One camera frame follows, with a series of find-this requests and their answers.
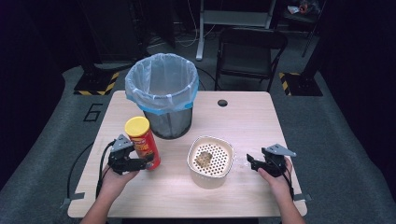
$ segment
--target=white container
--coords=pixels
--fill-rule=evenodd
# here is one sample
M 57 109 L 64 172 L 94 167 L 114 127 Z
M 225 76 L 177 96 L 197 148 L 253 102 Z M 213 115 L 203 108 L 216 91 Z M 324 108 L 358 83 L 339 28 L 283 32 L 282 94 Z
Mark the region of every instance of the white container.
M 195 160 L 205 151 L 212 155 L 212 159 L 207 166 L 201 167 Z M 203 189 L 216 189 L 224 184 L 233 165 L 233 146 L 215 137 L 201 136 L 192 144 L 187 164 L 196 185 Z

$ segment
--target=pringles can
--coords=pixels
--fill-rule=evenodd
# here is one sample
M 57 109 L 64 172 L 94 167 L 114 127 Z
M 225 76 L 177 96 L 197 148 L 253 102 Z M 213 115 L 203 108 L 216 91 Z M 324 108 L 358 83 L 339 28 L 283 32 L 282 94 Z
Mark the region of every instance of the pringles can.
M 146 169 L 154 170 L 161 163 L 161 158 L 149 128 L 149 120 L 145 117 L 131 118 L 125 123 L 125 132 L 134 143 L 137 156 L 148 160 Z

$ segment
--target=plastic bag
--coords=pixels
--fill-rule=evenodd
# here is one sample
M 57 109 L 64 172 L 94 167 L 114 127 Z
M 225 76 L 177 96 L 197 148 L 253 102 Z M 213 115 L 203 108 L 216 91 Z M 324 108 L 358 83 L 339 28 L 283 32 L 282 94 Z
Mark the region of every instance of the plastic bag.
M 127 99 L 162 115 L 192 108 L 198 92 L 195 65 L 176 54 L 155 54 L 137 62 L 125 78 Z

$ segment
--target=cable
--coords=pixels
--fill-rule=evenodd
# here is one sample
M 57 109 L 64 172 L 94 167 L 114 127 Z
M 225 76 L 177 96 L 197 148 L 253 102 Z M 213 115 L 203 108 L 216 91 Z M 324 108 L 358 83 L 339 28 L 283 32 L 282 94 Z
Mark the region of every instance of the cable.
M 84 150 L 82 150 L 82 152 L 79 153 L 78 157 L 77 157 L 77 158 L 75 159 L 75 161 L 73 162 L 72 168 L 70 169 L 70 172 L 69 172 L 69 177 L 67 177 L 67 193 L 66 193 L 66 195 L 67 195 L 67 198 L 68 198 L 68 199 L 70 199 L 70 179 L 71 179 L 71 176 L 72 176 L 74 167 L 76 166 L 76 164 L 77 164 L 79 158 L 82 156 L 82 154 L 84 154 L 84 152 L 85 152 L 88 148 L 90 148 L 92 145 L 93 145 L 93 142 L 90 143 L 87 147 L 85 147 Z
M 102 187 L 102 183 L 103 183 L 103 176 L 102 176 L 102 170 L 103 170 L 103 161 L 105 160 L 105 155 L 107 153 L 107 150 L 109 147 L 112 147 L 114 145 L 114 143 L 116 142 L 116 140 L 113 140 L 112 142 L 110 142 L 109 144 L 107 144 L 105 150 L 103 151 L 102 154 L 102 159 L 100 160 L 100 165 L 99 165 L 99 178 L 98 178 L 98 184 L 96 186 L 96 198 L 99 195 L 100 192 L 100 188 Z
M 193 44 L 195 43 L 195 41 L 197 40 L 197 36 L 198 36 L 197 24 L 195 23 L 195 18 L 194 18 L 194 16 L 192 15 L 190 0 L 188 0 L 187 3 L 189 4 L 189 10 L 190 10 L 190 15 L 191 15 L 191 18 L 192 18 L 192 22 L 194 23 L 195 38 L 192 40 L 192 42 L 191 42 L 189 45 L 182 45 L 182 44 L 180 44 L 180 45 L 183 46 L 183 47 L 189 47 L 189 46 L 193 45 Z
M 201 83 L 202 87 L 204 88 L 204 91 L 206 91 L 206 87 L 205 87 L 204 83 L 202 83 L 201 80 L 199 80 L 199 83 Z
M 195 66 L 195 68 L 198 69 L 198 70 L 203 71 L 203 72 L 206 73 L 208 76 L 210 76 L 210 77 L 212 78 L 212 80 L 215 82 L 215 85 L 216 85 L 216 80 L 212 77 L 212 75 L 210 75 L 208 72 L 206 72 L 206 71 L 205 71 L 204 69 L 202 69 L 202 68 L 199 68 L 199 67 L 197 67 L 197 66 Z
M 220 11 L 222 11 L 222 4 L 223 4 L 224 0 L 221 0 L 221 4 L 220 4 Z M 215 28 L 216 24 L 212 26 L 212 28 L 210 28 L 210 30 L 206 33 L 206 35 L 204 35 L 204 38 L 210 34 L 210 32 L 213 30 L 213 28 Z
M 107 172 L 110 170 L 111 166 L 114 165 L 114 162 L 115 162 L 115 161 L 113 161 L 113 163 L 111 163 L 111 164 L 108 165 L 107 170 L 106 170 L 105 173 L 102 175 L 102 181 L 101 181 L 100 187 L 102 187 L 103 179 L 105 179 L 105 176 L 106 176 Z M 99 188 L 99 189 L 96 189 L 96 198 L 98 197 L 99 192 L 100 192 L 100 188 Z
M 288 174 L 289 174 L 290 179 L 288 179 L 288 178 L 285 176 L 285 173 L 282 172 L 282 171 L 280 170 L 280 168 L 277 166 L 277 164 L 276 164 L 271 158 L 265 157 L 265 159 L 266 159 L 266 160 L 268 159 L 268 161 L 270 161 L 270 162 L 276 167 L 276 169 L 283 175 L 283 177 L 285 178 L 286 182 L 287 182 L 288 185 L 289 185 L 290 196 L 291 196 L 292 199 L 294 199 L 294 188 L 293 188 L 293 186 L 292 186 L 292 184 L 291 184 L 291 173 L 290 173 L 290 171 L 288 170 L 288 168 L 286 167 L 286 170 L 288 171 Z

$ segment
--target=table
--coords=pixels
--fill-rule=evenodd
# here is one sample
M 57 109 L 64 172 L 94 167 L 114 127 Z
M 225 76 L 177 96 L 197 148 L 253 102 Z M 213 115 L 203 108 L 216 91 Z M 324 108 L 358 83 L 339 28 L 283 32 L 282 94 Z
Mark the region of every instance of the table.
M 195 59 L 201 61 L 204 54 L 204 24 L 221 24 L 221 25 L 241 25 L 241 26 L 258 26 L 270 27 L 276 0 L 271 0 L 270 10 L 268 12 L 238 12 L 238 11 L 220 11 L 205 10 L 204 0 L 201 0 L 200 20 L 199 20 L 199 42 Z
M 218 100 L 228 104 L 219 106 Z M 76 193 L 85 193 L 84 198 L 71 202 L 70 217 L 84 217 L 93 204 L 102 152 L 114 138 L 125 134 L 125 122 L 135 116 L 144 114 L 126 99 L 124 91 L 114 92 L 76 189 Z M 191 179 L 187 155 L 193 141 L 201 135 L 223 139 L 234 147 L 233 166 L 218 189 L 202 189 Z M 280 216 L 268 184 L 250 169 L 246 159 L 248 153 L 263 161 L 261 147 L 276 143 L 287 146 L 267 92 L 198 91 L 191 129 L 178 139 L 155 137 L 155 141 L 162 159 L 160 166 L 153 171 L 140 171 L 113 203 L 109 217 Z M 295 169 L 291 178 L 298 194 L 301 189 Z M 305 202 L 295 204 L 304 216 Z

